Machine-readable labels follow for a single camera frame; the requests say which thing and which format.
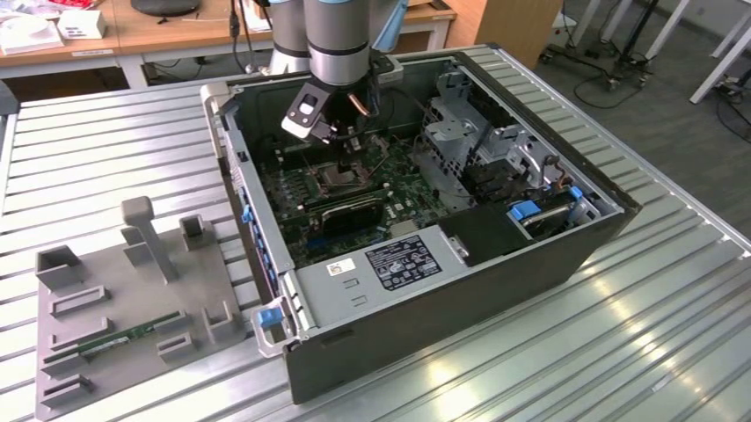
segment metal bracket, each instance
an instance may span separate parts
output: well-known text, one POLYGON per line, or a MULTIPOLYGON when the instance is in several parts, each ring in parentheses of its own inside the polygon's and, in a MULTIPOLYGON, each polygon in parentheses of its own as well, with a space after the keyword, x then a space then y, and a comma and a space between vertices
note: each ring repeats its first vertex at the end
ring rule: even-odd
POLYGON ((267 358, 279 356, 284 352, 284 347, 299 341, 299 337, 292 334, 292 328, 290 327, 287 316, 282 321, 282 327, 284 329, 284 334, 288 336, 284 340, 279 342, 268 341, 267 332, 260 326, 260 313, 264 310, 283 309, 282 304, 287 301, 287 297, 280 296, 274 301, 263 306, 254 308, 250 312, 250 322, 254 326, 254 332, 256 332, 256 341, 259 342, 259 351, 267 358))
POLYGON ((206 84, 200 87, 200 105, 203 106, 203 113, 207 116, 211 144, 214 145, 214 155, 216 158, 222 158, 224 152, 222 151, 220 134, 216 130, 215 117, 222 106, 224 106, 224 103, 227 103, 231 98, 230 87, 224 82, 206 84))

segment power supply label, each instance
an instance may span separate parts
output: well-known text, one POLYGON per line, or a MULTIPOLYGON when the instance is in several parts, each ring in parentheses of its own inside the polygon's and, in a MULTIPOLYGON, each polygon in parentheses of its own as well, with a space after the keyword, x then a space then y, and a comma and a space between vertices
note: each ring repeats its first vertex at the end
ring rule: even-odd
POLYGON ((386 290, 396 290, 443 271, 419 236, 376 248, 366 256, 386 290))

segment slotted metal surface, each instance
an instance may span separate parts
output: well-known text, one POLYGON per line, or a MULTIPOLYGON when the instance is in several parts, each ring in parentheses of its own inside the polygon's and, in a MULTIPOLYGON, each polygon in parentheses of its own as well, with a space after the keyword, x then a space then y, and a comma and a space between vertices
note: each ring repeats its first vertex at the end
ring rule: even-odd
MULTIPOLYGON (((255 340, 60 420, 736 420, 751 417, 747 240, 503 52, 466 50, 644 205, 570 281, 295 406, 255 340)), ((35 251, 120 242, 118 204, 148 194, 158 230, 200 211, 243 309, 259 303, 198 85, 27 103, 0 171, 0 419, 33 418, 35 251)))

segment desk leg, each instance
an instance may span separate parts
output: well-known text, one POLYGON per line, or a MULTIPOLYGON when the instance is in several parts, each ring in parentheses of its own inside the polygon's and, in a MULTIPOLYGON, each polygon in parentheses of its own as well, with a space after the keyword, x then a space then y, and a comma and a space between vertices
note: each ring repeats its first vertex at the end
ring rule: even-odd
POLYGON ((600 0, 590 0, 590 4, 587 5, 587 10, 582 15, 582 19, 576 24, 576 31, 574 31, 574 35, 571 36, 571 43, 576 47, 582 41, 582 37, 587 32, 587 28, 590 28, 591 19, 595 16, 595 12, 600 7, 600 0))
POLYGON ((142 90, 150 87, 146 75, 143 74, 143 57, 140 55, 123 55, 118 57, 122 72, 126 74, 131 89, 142 90))
POLYGON ((746 11, 743 17, 740 18, 736 25, 730 30, 730 33, 727 33, 727 36, 723 39, 723 42, 720 42, 719 46, 716 46, 716 50, 711 54, 712 57, 718 58, 720 55, 723 55, 723 53, 726 52, 727 46, 730 45, 732 40, 736 38, 738 33, 740 32, 740 30, 746 26, 746 23, 748 23, 748 20, 751 19, 751 7, 748 7, 747 9, 748 10, 746 11))
POLYGON ((743 53, 743 50, 746 50, 746 46, 748 45, 748 41, 751 41, 751 27, 748 29, 746 29, 743 37, 740 37, 740 40, 738 40, 738 43, 734 45, 732 49, 730 50, 730 53, 727 53, 726 58, 718 64, 718 66, 716 66, 715 70, 712 71, 711 75, 708 76, 707 80, 704 81, 702 86, 699 86, 699 89, 694 93, 694 97, 691 97, 691 102, 694 104, 698 104, 699 101, 702 101, 702 99, 704 99, 704 96, 707 95, 708 90, 712 89, 712 87, 716 84, 716 81, 719 80, 719 78, 726 73, 727 68, 730 67, 732 62, 736 60, 736 58, 740 56, 740 53, 743 53))
POLYGON ((676 29, 678 22, 680 22, 680 18, 683 17, 683 12, 686 11, 688 3, 691 3, 691 0, 680 0, 680 3, 678 4, 675 11, 672 12, 672 15, 670 15, 668 22, 662 28, 658 38, 652 43, 652 47, 648 48, 647 60, 651 60, 658 56, 659 50, 666 45, 666 41, 668 40, 672 31, 674 29, 676 29))
POLYGON ((608 42, 610 39, 612 38, 612 34, 615 33, 615 30, 619 28, 620 20, 623 19, 623 16, 626 15, 626 11, 630 9, 630 6, 631 6, 631 0, 620 1, 619 8, 615 10, 615 14, 612 15, 612 18, 610 18, 608 26, 606 27, 606 30, 602 33, 600 41, 608 42))
POLYGON ((431 31, 431 38, 427 41, 427 51, 440 50, 446 47, 446 38, 448 37, 448 19, 434 21, 434 30, 431 31))

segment floor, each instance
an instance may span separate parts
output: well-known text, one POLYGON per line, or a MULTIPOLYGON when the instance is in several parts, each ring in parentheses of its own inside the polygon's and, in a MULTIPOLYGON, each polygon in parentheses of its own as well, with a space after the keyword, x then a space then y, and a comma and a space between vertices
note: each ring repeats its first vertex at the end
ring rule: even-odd
MULTIPOLYGON (((566 0, 570 16, 580 17, 588 0, 566 0)), ((590 33, 580 43, 586 49, 598 37, 598 29, 612 3, 603 2, 590 26, 590 33)), ((640 7, 631 6, 614 41, 624 45, 630 28, 635 25, 640 7)), ((648 22, 638 51, 647 52, 667 18, 655 15, 648 22)), ((688 102, 699 84, 716 66, 708 55, 718 39, 687 27, 679 27, 654 60, 655 76, 642 92, 622 106, 600 110, 584 105, 574 96, 572 89, 580 81, 598 75, 598 70, 556 57, 550 64, 540 64, 536 73, 542 79, 576 104, 622 141, 672 178, 678 184, 751 237, 751 144, 746 143, 720 125, 716 119, 716 95, 707 96, 699 105, 688 102)), ((740 58, 730 74, 739 76, 751 66, 740 58)), ((615 104, 634 92, 632 86, 622 86, 608 92, 606 84, 582 86, 580 95, 598 105, 615 104)), ((751 116, 751 101, 740 110, 751 116)), ((744 133, 746 124, 723 105, 723 118, 744 133)))

